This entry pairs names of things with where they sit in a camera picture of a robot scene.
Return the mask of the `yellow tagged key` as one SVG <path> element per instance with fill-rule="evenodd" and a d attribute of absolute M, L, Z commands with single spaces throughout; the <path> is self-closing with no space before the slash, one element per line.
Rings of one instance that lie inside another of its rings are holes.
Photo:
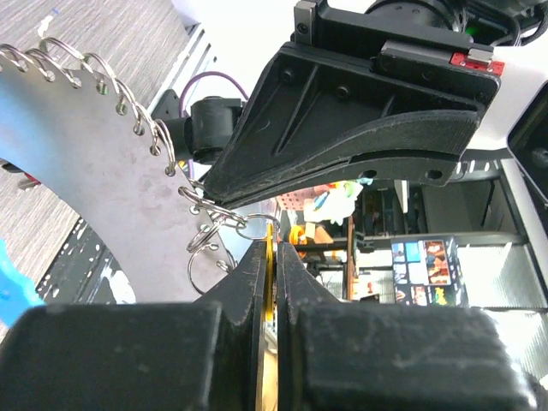
<path fill-rule="evenodd" d="M 259 372 L 257 410 L 277 410 L 278 364 L 277 338 L 271 331 L 275 324 L 275 224 L 269 223 L 265 235 L 265 304 L 262 315 L 262 331 L 259 339 Z"/>

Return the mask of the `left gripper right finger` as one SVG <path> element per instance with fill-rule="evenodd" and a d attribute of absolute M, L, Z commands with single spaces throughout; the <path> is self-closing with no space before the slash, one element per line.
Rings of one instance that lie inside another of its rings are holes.
<path fill-rule="evenodd" d="M 537 397 L 475 308 L 342 302 L 277 249 L 282 410 L 535 410 Z"/>

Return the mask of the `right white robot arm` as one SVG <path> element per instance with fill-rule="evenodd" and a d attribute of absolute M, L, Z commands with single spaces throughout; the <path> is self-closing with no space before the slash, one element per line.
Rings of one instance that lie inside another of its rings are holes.
<path fill-rule="evenodd" d="M 204 98 L 167 128 L 210 166 L 213 203 L 244 206 L 361 178 L 443 186 L 463 160 L 517 160 L 541 193 L 544 1 L 299 1 L 294 29 L 243 99 Z"/>

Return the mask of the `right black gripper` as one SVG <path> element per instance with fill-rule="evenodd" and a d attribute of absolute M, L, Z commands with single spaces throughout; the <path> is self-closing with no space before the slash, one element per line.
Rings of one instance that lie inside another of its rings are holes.
<path fill-rule="evenodd" d="M 465 33 L 466 3 L 376 1 L 360 14 L 299 1 L 294 22 L 297 44 L 263 70 L 205 196 L 236 208 L 362 177 L 445 185 L 505 67 Z"/>

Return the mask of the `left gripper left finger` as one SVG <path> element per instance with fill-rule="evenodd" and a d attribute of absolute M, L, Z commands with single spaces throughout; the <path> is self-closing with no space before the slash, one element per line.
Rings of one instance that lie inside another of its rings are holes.
<path fill-rule="evenodd" d="M 1 258 L 4 410 L 258 410 L 265 244 L 193 303 L 45 305 Z"/>

